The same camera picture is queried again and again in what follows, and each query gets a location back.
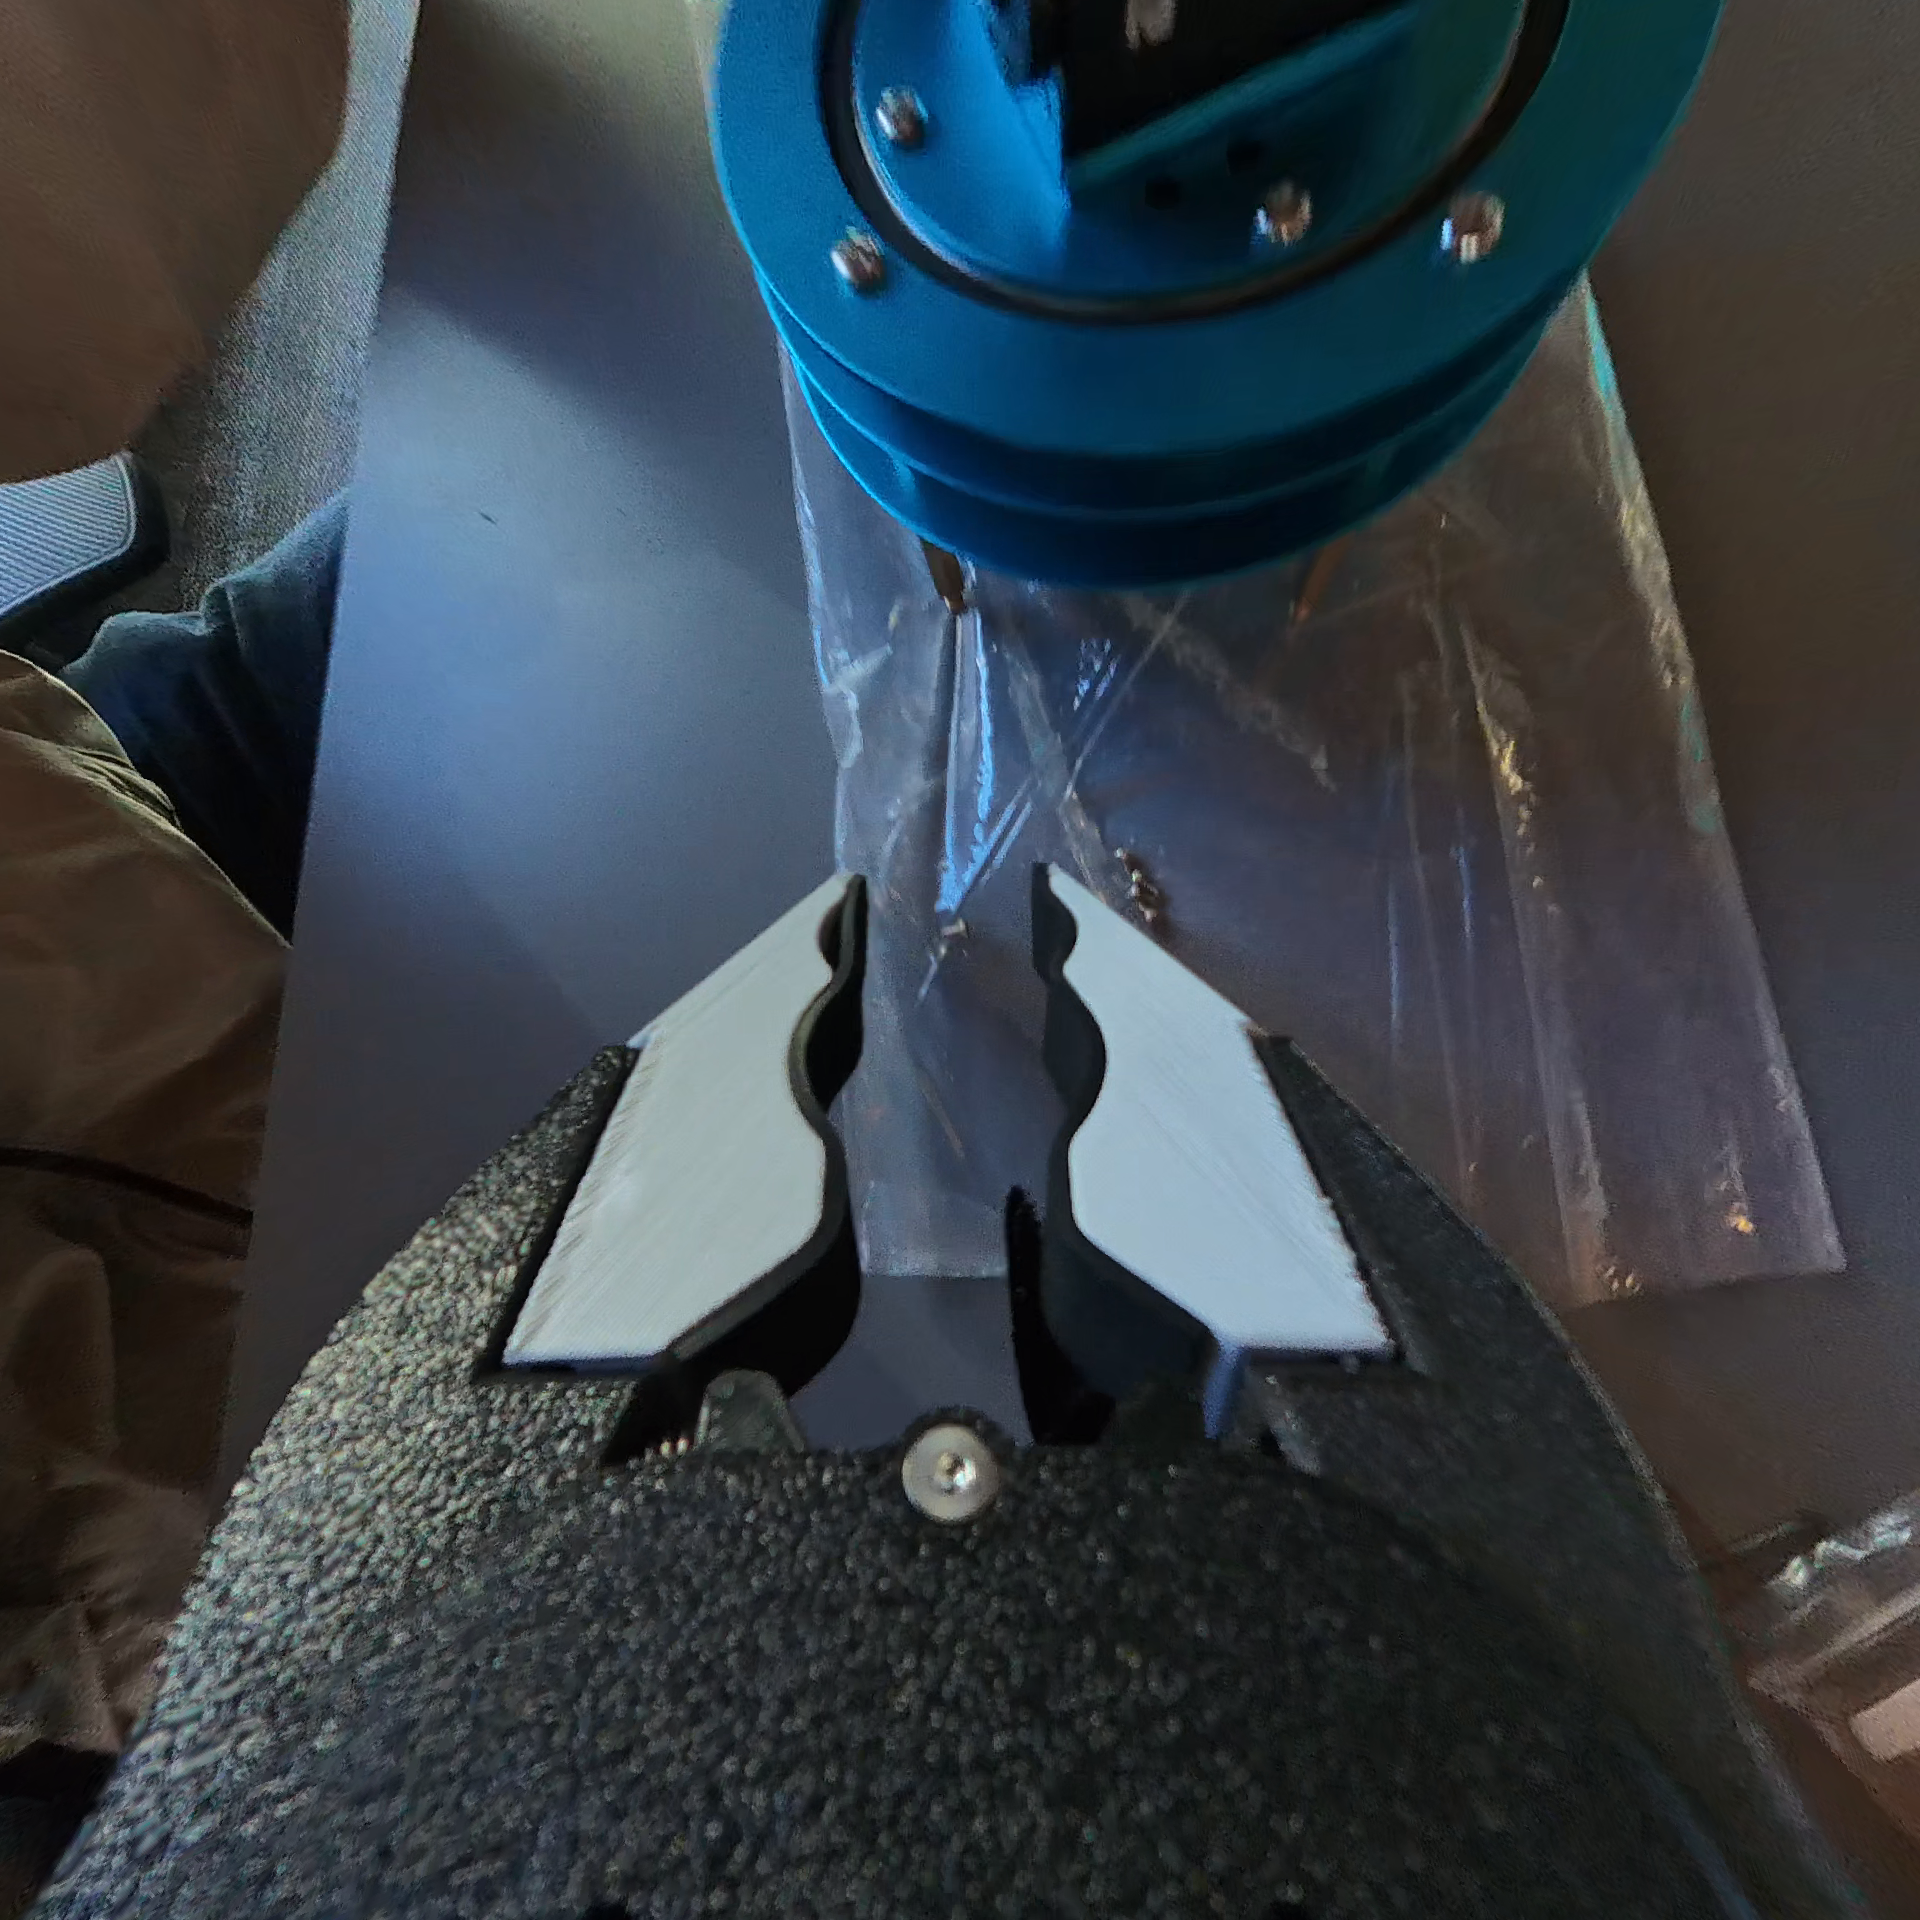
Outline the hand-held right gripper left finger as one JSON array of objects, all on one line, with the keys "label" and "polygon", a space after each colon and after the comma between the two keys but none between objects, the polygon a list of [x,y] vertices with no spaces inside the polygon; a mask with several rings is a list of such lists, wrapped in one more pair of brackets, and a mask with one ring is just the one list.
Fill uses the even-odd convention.
[{"label": "hand-held right gripper left finger", "polygon": [[542,1233],[496,1372],[630,1383],[606,1456],[678,1456],[824,1383],[860,1325],[832,1096],[863,1053],[872,884],[831,878],[664,1017]]}]

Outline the dark grey desk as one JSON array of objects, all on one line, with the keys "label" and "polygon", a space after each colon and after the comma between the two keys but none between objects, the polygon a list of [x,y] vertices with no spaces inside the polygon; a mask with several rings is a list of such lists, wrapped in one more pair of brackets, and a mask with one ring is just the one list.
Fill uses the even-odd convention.
[{"label": "dark grey desk", "polygon": [[[1914,1490],[1914,9],[1726,9],[1595,267],[1841,1280],[1580,1321],[1749,1537]],[[418,9],[223,1485],[601,1046],[831,878],[687,9]]]}]

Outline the person's beige jacket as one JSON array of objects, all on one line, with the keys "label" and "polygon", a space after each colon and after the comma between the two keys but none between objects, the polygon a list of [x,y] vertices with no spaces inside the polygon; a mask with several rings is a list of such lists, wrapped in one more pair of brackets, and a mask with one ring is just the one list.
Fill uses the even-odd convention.
[{"label": "person's beige jacket", "polygon": [[[345,145],[348,9],[4,9],[4,484],[108,465]],[[289,945],[4,653],[0,1729],[113,1767],[204,1554]]]}]

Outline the large clear plastic bag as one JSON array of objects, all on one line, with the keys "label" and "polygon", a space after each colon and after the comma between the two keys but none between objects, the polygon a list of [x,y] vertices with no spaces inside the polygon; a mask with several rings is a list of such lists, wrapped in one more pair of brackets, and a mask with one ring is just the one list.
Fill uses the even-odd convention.
[{"label": "large clear plastic bag", "polygon": [[872,884],[863,1275],[983,1280],[1045,1194],[1037,864],[1296,1040],[1552,1311],[1841,1275],[1593,281],[1422,492],[1195,590],[965,572],[950,613],[779,388]]}]

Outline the black servo motor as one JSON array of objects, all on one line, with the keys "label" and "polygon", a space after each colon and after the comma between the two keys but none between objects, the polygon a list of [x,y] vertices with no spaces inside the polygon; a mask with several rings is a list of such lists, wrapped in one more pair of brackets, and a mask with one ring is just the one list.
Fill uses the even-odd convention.
[{"label": "black servo motor", "polygon": [[1081,161],[1390,0],[1023,0],[990,9],[1006,84],[1053,84],[1061,154]]}]

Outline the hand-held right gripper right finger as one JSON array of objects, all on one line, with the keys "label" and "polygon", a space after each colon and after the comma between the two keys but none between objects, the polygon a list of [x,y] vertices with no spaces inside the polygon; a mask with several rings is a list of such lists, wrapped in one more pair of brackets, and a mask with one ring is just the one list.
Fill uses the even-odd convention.
[{"label": "hand-held right gripper right finger", "polygon": [[1030,864],[1045,1201],[1006,1194],[1017,1367],[1037,1449],[1168,1407],[1230,1439],[1247,1372],[1370,1372],[1390,1316],[1311,1153],[1278,1040],[1061,864]]}]

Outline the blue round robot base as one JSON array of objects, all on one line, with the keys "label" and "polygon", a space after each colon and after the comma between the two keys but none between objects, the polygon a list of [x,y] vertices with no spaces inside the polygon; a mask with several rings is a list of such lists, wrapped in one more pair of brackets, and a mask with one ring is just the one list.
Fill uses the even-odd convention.
[{"label": "blue round robot base", "polygon": [[832,465],[1061,590],[1328,548],[1510,394],[1719,0],[1390,0],[1081,161],[977,0],[738,0],[716,172]]}]

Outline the pile of small screw bags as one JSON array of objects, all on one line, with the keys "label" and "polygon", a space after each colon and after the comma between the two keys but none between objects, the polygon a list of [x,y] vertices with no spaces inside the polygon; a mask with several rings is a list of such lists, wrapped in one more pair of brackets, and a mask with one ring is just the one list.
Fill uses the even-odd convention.
[{"label": "pile of small screw bags", "polygon": [[1751,1693],[1920,1835],[1920,1494],[1790,1554],[1732,1602],[1732,1640]]}]

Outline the person's dark trouser leg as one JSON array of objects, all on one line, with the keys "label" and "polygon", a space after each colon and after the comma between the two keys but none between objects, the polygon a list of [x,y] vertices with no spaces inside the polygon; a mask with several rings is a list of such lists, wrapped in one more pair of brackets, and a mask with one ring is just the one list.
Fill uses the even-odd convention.
[{"label": "person's dark trouser leg", "polygon": [[285,945],[301,906],[348,502],[348,484],[332,492],[190,613],[113,613],[59,668]]}]

